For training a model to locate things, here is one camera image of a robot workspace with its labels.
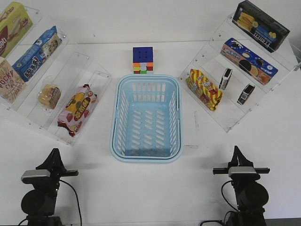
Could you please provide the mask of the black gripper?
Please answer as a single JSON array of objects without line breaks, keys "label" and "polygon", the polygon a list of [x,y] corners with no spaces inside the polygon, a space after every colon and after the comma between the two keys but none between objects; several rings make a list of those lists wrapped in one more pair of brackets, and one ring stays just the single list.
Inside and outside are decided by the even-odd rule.
[{"label": "black gripper", "polygon": [[234,146],[234,152],[230,161],[230,166],[225,168],[213,168],[214,175],[225,174],[233,181],[257,181],[261,178],[260,174],[269,174],[270,168],[254,168],[238,146]]},{"label": "black gripper", "polygon": [[35,168],[36,170],[46,170],[48,176],[37,179],[38,188],[59,188],[61,177],[75,177],[79,175],[78,170],[67,170],[61,159],[58,148],[53,148],[45,161]]}]

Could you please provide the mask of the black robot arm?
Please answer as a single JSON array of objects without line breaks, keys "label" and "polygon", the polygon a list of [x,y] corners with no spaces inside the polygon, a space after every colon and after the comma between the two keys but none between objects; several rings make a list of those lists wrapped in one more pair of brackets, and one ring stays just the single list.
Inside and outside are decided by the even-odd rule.
[{"label": "black robot arm", "polygon": [[67,170],[62,162],[58,148],[53,148],[45,161],[21,176],[25,184],[33,185],[33,190],[25,194],[21,209],[27,214],[29,226],[61,226],[60,217],[54,217],[57,193],[61,177],[74,177],[77,170]]},{"label": "black robot arm", "polygon": [[268,191],[257,180],[260,174],[268,174],[269,168],[255,168],[234,146],[233,156],[225,168],[214,168],[213,174],[227,174],[234,188],[237,206],[223,223],[225,226],[265,226],[263,206],[268,202]]}]

